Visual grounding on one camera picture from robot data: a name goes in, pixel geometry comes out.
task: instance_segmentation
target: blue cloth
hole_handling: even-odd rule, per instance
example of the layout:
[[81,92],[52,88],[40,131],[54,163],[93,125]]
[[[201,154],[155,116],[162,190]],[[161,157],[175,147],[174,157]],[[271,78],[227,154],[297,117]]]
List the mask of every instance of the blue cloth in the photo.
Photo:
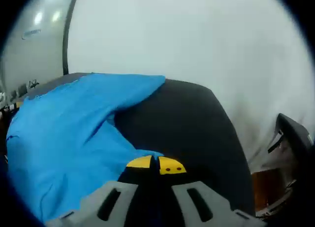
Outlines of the blue cloth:
[[7,133],[8,173],[41,221],[80,207],[82,197],[140,156],[113,125],[117,110],[135,105],[163,76],[90,74],[33,100],[24,100]]

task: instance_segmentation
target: white curved wall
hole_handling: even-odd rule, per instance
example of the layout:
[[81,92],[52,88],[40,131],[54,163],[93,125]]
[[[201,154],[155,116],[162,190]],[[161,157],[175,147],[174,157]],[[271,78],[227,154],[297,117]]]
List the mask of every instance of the white curved wall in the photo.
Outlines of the white curved wall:
[[208,87],[248,160],[267,148],[280,112],[315,134],[311,58],[277,0],[77,0],[68,67]]
[[[30,80],[44,84],[63,75],[63,29],[70,2],[30,0],[24,6],[0,52],[7,96]],[[38,33],[25,37],[34,30]]]

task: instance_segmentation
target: ceiling light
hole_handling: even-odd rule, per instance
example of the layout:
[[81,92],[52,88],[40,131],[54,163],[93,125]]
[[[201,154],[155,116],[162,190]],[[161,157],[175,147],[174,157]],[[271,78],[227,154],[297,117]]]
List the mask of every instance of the ceiling light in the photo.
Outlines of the ceiling light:
[[34,24],[35,25],[39,24],[42,18],[43,18],[43,13],[42,12],[37,13],[34,18]]
[[60,16],[61,16],[60,11],[56,11],[56,12],[54,13],[54,15],[53,15],[51,21],[52,21],[52,22],[57,21],[57,20],[60,18]]

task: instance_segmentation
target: white panel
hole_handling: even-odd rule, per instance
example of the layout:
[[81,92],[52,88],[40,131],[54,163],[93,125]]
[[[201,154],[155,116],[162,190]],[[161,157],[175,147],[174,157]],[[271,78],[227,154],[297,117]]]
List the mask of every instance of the white panel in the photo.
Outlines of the white panel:
[[314,136],[314,73],[278,0],[77,0],[69,72],[162,74],[211,89],[248,160],[279,112]]
[[22,9],[1,56],[7,94],[29,80],[43,84],[63,75],[63,29],[70,1],[30,0]]

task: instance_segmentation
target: gray wall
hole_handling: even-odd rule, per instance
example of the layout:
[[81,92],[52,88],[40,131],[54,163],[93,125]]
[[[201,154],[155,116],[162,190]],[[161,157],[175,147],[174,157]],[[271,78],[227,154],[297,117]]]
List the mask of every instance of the gray wall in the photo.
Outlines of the gray wall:
[[[70,1],[30,0],[25,6],[1,56],[7,93],[30,80],[45,83],[63,75],[63,28]],[[40,32],[25,34],[32,30]]]

